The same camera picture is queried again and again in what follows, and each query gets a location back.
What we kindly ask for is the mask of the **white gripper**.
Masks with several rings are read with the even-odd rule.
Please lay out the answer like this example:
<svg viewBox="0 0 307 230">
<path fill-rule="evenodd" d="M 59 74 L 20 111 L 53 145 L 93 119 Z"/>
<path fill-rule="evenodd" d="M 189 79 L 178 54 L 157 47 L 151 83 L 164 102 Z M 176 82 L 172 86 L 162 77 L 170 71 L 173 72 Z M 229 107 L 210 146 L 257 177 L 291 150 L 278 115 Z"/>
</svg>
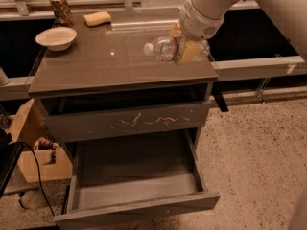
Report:
<svg viewBox="0 0 307 230">
<path fill-rule="evenodd" d="M 179 12 L 179 23 L 175 23 L 169 33 L 171 37 L 183 37 L 178 43 L 176 64 L 191 62 L 203 50 L 202 41 L 212 38 L 222 26 L 223 19 L 211 19 L 200 14 L 194 7 L 192 0 L 186 0 Z"/>
</svg>

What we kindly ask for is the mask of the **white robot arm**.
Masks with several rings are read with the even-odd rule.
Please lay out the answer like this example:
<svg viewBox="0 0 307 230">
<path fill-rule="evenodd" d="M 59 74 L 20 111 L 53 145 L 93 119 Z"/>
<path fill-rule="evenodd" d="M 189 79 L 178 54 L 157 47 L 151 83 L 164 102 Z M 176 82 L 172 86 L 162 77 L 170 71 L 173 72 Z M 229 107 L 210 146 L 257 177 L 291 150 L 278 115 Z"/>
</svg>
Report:
<svg viewBox="0 0 307 230">
<path fill-rule="evenodd" d="M 186 0 L 179 14 L 179 31 L 184 37 L 197 41 L 212 35 L 206 32 L 217 30 L 227 11 L 240 0 Z M 301 57 L 306 48 L 306 0 L 254 0 Z"/>
</svg>

